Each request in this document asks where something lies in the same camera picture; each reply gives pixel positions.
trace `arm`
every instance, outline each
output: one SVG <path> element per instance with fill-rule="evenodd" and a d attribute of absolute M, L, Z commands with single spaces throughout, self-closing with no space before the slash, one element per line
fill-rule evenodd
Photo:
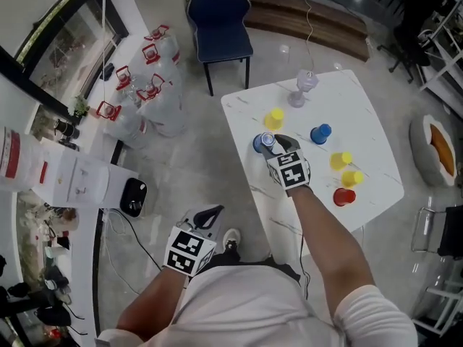
<path fill-rule="evenodd" d="M 164 268 L 122 312 L 116 328 L 150 340 L 171 323 L 185 278 L 186 275 Z"/>
<path fill-rule="evenodd" d="M 374 285 L 367 260 L 355 238 L 306 187 L 288 191 L 296 206 L 305 241 L 321 272 L 326 301 L 333 317 L 352 291 Z"/>

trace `tiled floor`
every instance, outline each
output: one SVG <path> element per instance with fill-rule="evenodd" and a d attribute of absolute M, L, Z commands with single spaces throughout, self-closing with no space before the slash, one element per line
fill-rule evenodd
<path fill-rule="evenodd" d="M 338 51 L 310 44 L 312 59 L 305 42 L 296 38 L 259 30 L 249 30 L 254 48 L 250 86 L 268 84 L 296 77 L 300 68 L 316 73 L 351 69 L 365 89 L 388 137 L 404 185 L 404 198 L 376 219 L 354 232 L 362 244 L 378 287 L 400 309 L 411 314 L 424 287 L 441 282 L 453 266 L 434 254 L 415 254 L 409 249 L 415 213 L 432 197 L 437 208 L 461 202 L 457 189 L 431 189 L 421 179 L 412 159 L 408 140 L 410 119 L 417 113 L 432 114 L 452 136 L 459 155 L 459 137 L 463 123 L 448 115 L 440 102 L 420 93 L 417 84 L 408 85 L 404 70 L 393 74 L 393 63 L 371 39 L 370 60 L 363 63 Z M 196 205 L 220 203 L 225 206 L 222 233 L 237 227 L 243 233 L 240 247 L 243 260 L 259 260 L 268 252 L 268 244 L 234 142 L 221 109 L 223 95 L 242 90 L 245 65 L 226 62 L 211 65 L 215 96 L 207 91 L 202 67 L 197 64 L 187 75 L 184 104 L 189 128 L 183 135 L 165 139 L 158 135 L 147 151 L 148 157 L 128 152 L 124 164 L 154 176 L 159 188 L 152 215 L 133 220 L 135 230 L 148 251 L 162 263 L 166 238 L 171 227 Z M 122 222 L 111 214 L 114 229 L 122 231 Z M 127 234 L 117 236 L 108 230 L 108 247 L 114 267 L 137 291 L 141 291 L 158 272 L 146 254 L 137 246 L 129 227 Z M 133 292 L 115 275 L 102 246 L 99 271 L 99 307 L 101 327 L 113 327 L 117 317 L 135 298 Z M 311 274 L 309 300 L 316 312 L 328 319 L 320 273 L 311 257 L 303 258 Z"/>

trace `white shirt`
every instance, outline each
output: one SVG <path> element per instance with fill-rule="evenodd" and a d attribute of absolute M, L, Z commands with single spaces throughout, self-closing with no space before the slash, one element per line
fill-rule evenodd
<path fill-rule="evenodd" d="M 171 325 L 143 343 L 105 330 L 111 347 L 304 346 L 416 347 L 415 327 L 375 286 L 351 292 L 334 325 L 312 314 L 301 288 L 268 266 L 221 266 L 195 276 Z"/>

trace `sneaker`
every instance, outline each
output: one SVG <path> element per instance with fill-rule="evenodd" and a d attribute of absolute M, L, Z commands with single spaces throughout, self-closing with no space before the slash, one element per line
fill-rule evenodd
<path fill-rule="evenodd" d="M 241 242 L 241 233 L 237 228 L 230 228 L 224 235 L 224 251 L 228 249 L 238 249 L 239 243 Z"/>

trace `yellow cup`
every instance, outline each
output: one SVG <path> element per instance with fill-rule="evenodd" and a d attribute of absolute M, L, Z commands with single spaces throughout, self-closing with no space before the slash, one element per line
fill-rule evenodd
<path fill-rule="evenodd" d="M 271 131 L 280 130 L 283 127 L 284 112 L 281 108 L 274 108 L 266 114 L 264 124 Z"/>
<path fill-rule="evenodd" d="M 333 170 L 339 171 L 352 163 L 352 154 L 349 152 L 333 153 L 330 158 L 330 166 Z"/>
<path fill-rule="evenodd" d="M 341 182 L 344 187 L 351 188 L 363 182 L 363 173 L 360 171 L 345 171 L 342 174 Z"/>

